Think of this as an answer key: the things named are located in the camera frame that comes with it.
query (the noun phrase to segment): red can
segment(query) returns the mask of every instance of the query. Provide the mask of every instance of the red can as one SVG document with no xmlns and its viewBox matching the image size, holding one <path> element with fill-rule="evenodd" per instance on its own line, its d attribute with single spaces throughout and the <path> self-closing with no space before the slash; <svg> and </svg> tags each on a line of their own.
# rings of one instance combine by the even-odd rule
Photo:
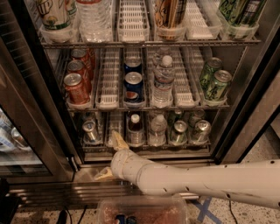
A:
<svg viewBox="0 0 280 224">
<path fill-rule="evenodd" d="M 93 69 L 95 69 L 95 66 L 96 66 L 96 56 L 95 56 L 95 49 L 94 48 L 88 48 L 87 49 L 88 51 L 88 54 L 89 54 L 89 58 L 90 58 L 90 62 L 91 62 L 91 66 Z"/>
<path fill-rule="evenodd" d="M 88 70 L 81 60 L 71 60 L 67 65 L 67 72 L 69 74 L 80 74 L 86 84 L 87 91 L 91 93 L 92 86 L 89 79 Z"/>
<path fill-rule="evenodd" d="M 72 104 L 85 104 L 89 102 L 89 93 L 84 80 L 79 73 L 69 73 L 64 78 L 65 90 L 69 93 Z"/>
<path fill-rule="evenodd" d="M 87 68 L 89 79 L 92 80 L 94 78 L 94 71 L 93 71 L 93 67 L 91 66 L 91 61 L 90 61 L 88 50 L 73 49 L 71 51 L 71 58 L 72 58 L 72 60 L 81 60 L 82 62 L 84 62 L 85 66 Z"/>
</svg>

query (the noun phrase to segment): speckled floor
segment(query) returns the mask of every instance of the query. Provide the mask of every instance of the speckled floor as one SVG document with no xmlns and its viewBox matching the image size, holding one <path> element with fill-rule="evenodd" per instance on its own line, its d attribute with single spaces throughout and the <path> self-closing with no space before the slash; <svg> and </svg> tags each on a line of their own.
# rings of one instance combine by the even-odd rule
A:
<svg viewBox="0 0 280 224">
<path fill-rule="evenodd" d="M 280 147 L 276 145 L 276 141 L 271 137 L 270 131 L 271 130 L 268 129 L 268 131 L 261 136 L 251 152 L 244 158 L 243 162 L 279 158 L 277 149 L 280 149 Z M 198 200 L 190 200 L 186 203 L 187 224 L 280 224 L 280 211 L 275 209 L 232 202 L 231 207 L 237 220 L 236 222 L 234 216 L 230 213 L 229 202 L 227 200 L 201 197 Z M 97 211 L 93 208 L 88 208 L 86 210 L 80 222 L 79 220 L 83 213 L 83 207 L 76 210 L 69 210 L 69 213 L 71 214 L 72 222 L 68 215 L 67 224 L 97 224 Z M 38 209 L 19 208 L 11 224 L 55 224 L 59 214 L 60 210 L 56 209 L 56 207 Z"/>
</svg>

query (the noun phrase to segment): blue can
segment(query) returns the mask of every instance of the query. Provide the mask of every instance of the blue can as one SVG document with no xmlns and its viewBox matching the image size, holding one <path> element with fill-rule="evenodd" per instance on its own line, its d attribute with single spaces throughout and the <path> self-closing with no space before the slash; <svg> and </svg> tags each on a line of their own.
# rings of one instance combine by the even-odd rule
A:
<svg viewBox="0 0 280 224">
<path fill-rule="evenodd" d="M 139 103 L 143 101 L 143 77 L 140 73 L 127 73 L 124 78 L 124 100 Z"/>
<path fill-rule="evenodd" d="M 137 224 L 137 217 L 130 216 L 126 219 L 126 224 Z"/>
<path fill-rule="evenodd" d="M 126 224 L 125 215 L 120 213 L 115 217 L 115 224 Z"/>
<path fill-rule="evenodd" d="M 128 56 L 124 61 L 124 73 L 142 73 L 142 61 L 140 57 Z"/>
</svg>

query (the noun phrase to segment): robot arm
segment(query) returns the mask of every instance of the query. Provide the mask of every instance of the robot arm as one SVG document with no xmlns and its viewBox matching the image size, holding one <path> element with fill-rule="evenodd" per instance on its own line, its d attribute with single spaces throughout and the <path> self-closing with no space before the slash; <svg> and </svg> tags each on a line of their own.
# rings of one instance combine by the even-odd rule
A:
<svg viewBox="0 0 280 224">
<path fill-rule="evenodd" d="M 196 193 L 280 208 L 280 160 L 186 169 L 155 163 L 126 149 L 114 155 L 111 170 L 149 195 Z"/>
</svg>

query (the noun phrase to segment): plastic bottle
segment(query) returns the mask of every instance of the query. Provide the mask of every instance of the plastic bottle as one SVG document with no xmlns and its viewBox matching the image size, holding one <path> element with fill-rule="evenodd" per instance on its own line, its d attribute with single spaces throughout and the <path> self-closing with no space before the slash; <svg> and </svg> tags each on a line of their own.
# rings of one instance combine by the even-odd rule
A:
<svg viewBox="0 0 280 224">
<path fill-rule="evenodd" d="M 157 115 L 150 122 L 149 145 L 159 146 L 165 143 L 167 121 L 163 115 Z"/>
<path fill-rule="evenodd" d="M 138 114 L 131 116 L 128 128 L 128 144 L 134 147 L 142 145 L 144 143 L 144 128 Z"/>
<path fill-rule="evenodd" d="M 172 56 L 172 50 L 168 46 L 159 47 L 152 57 L 152 63 L 155 67 L 162 61 L 165 55 Z"/>
<path fill-rule="evenodd" d="M 80 34 L 88 42 L 112 39 L 109 0 L 76 0 L 80 17 Z"/>
<path fill-rule="evenodd" d="M 172 57 L 165 55 L 162 62 L 154 68 L 153 101 L 154 106 L 164 108 L 172 105 L 172 87 L 175 69 Z"/>
</svg>

